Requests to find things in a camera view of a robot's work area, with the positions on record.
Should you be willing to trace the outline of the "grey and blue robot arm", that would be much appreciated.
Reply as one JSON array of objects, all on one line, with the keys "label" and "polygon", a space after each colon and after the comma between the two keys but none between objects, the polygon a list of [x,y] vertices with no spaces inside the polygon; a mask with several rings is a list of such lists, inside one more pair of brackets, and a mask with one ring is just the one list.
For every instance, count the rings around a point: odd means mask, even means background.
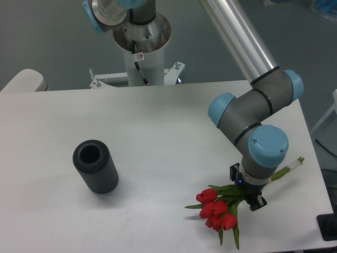
[{"label": "grey and blue robot arm", "polygon": [[[279,68],[238,1],[202,5],[251,85],[239,97],[219,95],[207,114],[242,154],[241,163],[230,167],[230,178],[243,190],[250,209],[258,210],[266,205],[262,190],[289,147],[286,134],[263,121],[297,100],[304,91],[303,81],[294,71]],[[130,86],[167,81],[161,50],[171,37],[171,27],[154,1],[84,1],[83,7],[94,29],[112,31],[124,50]]]}]

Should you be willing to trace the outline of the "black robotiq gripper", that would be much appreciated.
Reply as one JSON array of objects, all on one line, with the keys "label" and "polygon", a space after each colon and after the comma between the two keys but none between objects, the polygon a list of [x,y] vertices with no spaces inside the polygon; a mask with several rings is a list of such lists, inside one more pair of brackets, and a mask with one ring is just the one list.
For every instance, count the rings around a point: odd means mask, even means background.
[{"label": "black robotiq gripper", "polygon": [[235,184],[244,191],[245,201],[250,205],[250,210],[256,211],[266,206],[266,200],[262,196],[262,190],[266,183],[261,185],[250,184],[244,179],[244,174],[237,174],[239,168],[239,163],[230,166],[230,180],[235,181]]}]

